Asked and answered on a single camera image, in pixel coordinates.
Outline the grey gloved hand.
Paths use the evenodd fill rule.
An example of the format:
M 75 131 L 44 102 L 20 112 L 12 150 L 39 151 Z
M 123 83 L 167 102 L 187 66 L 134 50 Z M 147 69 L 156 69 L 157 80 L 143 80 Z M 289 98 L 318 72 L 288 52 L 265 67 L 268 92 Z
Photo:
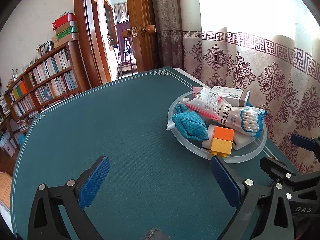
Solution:
M 170 240 L 170 236 L 160 229 L 153 228 L 147 232 L 142 240 Z

